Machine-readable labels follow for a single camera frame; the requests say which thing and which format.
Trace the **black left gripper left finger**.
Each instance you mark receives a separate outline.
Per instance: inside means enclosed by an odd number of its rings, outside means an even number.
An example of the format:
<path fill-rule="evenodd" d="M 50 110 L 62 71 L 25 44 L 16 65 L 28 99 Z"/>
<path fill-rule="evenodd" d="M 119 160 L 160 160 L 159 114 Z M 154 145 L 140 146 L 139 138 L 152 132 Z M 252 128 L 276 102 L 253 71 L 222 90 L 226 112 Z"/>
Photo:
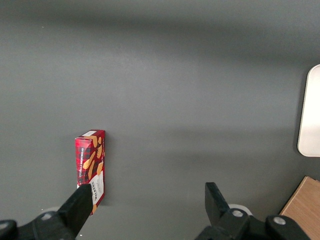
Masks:
<path fill-rule="evenodd" d="M 56 211 L 45 211 L 17 226 L 13 219 L 0 221 L 2 240 L 74 240 L 93 209 L 90 184 L 81 185 Z"/>

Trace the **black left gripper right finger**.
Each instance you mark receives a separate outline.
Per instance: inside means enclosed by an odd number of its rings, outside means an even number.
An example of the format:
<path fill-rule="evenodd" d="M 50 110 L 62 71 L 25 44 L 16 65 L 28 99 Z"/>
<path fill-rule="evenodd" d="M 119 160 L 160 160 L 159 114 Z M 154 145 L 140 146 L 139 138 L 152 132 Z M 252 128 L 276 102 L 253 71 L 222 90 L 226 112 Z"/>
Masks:
<path fill-rule="evenodd" d="M 197 240 L 308 240 L 291 218 L 269 215 L 260 221 L 244 210 L 231 208 L 214 182 L 205 184 L 205 210 L 210 221 Z"/>

